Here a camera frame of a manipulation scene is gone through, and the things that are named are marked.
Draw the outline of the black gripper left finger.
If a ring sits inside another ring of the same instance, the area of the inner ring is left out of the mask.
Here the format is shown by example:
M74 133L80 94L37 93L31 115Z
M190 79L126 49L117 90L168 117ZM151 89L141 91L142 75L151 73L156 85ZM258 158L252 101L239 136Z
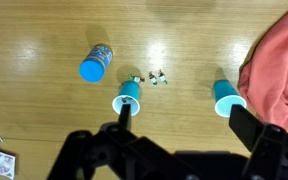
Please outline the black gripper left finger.
M124 104L121 108L118 123L121 127L129 130L131 128L131 105Z

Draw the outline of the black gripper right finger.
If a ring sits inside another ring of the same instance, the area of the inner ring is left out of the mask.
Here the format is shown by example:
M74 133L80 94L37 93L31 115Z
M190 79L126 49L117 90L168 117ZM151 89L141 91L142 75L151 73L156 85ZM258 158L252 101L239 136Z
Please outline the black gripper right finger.
M232 106L229 127L250 152L257 148L258 138L265 126L265 123L259 121L242 105Z

